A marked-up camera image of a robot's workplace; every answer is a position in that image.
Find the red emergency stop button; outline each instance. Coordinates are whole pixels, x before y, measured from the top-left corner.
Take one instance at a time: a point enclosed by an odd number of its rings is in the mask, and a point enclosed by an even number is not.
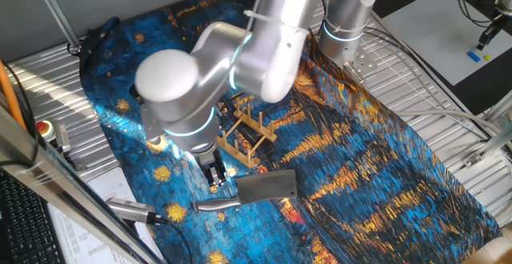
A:
[[[48,124],[44,123],[43,121],[38,122],[35,126],[38,128],[38,131],[41,134],[46,133],[50,128],[50,126],[48,126]]]

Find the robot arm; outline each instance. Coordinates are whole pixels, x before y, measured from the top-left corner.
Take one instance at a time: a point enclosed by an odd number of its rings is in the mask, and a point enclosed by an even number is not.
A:
[[[145,100],[148,141],[168,134],[198,160],[211,185],[223,182],[215,105],[230,88],[266,102],[283,99],[293,85],[317,0],[261,0],[252,34],[216,22],[190,54],[163,50],[144,60],[135,87]]]

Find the cleaver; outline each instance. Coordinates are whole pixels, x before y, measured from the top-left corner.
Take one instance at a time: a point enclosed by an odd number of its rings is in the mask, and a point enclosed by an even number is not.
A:
[[[220,211],[263,200],[297,197],[295,170],[250,175],[235,181],[238,186],[235,198],[199,202],[196,203],[196,208],[200,211]]]

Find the gray wall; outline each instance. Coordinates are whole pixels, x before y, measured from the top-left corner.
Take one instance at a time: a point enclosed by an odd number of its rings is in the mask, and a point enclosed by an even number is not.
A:
[[[179,0],[57,0],[77,36],[110,17],[131,18]],[[0,57],[7,62],[67,42],[43,0],[0,0]]]

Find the white paper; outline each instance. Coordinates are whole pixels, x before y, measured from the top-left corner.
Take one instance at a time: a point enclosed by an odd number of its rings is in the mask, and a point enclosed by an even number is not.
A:
[[[489,20],[470,4],[476,20]],[[424,58],[451,85],[456,85],[512,47],[512,37],[501,31],[483,51],[477,50],[485,30],[460,11],[457,0],[417,0],[384,18],[384,22],[407,45]],[[471,59],[473,51],[480,62]]]
[[[107,173],[88,182],[89,186],[103,199],[120,198],[136,201],[121,168],[114,168]],[[51,220],[55,226],[58,242],[62,248],[64,259],[69,264],[130,264],[117,252],[98,240],[89,231],[67,217],[59,209],[48,204]],[[157,248],[146,224],[135,223],[139,237],[160,259],[162,253]]]

